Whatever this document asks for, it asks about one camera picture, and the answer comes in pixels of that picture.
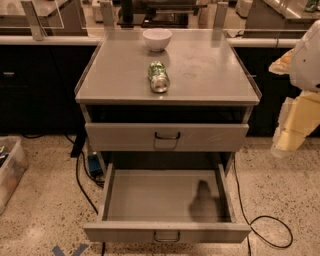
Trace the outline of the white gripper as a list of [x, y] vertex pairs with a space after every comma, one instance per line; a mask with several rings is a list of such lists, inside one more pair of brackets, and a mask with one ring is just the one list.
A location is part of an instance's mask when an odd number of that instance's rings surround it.
[[294, 153], [320, 125], [320, 20], [290, 49], [269, 66], [277, 75], [290, 76], [291, 84], [304, 91], [282, 104], [271, 153], [284, 158]]

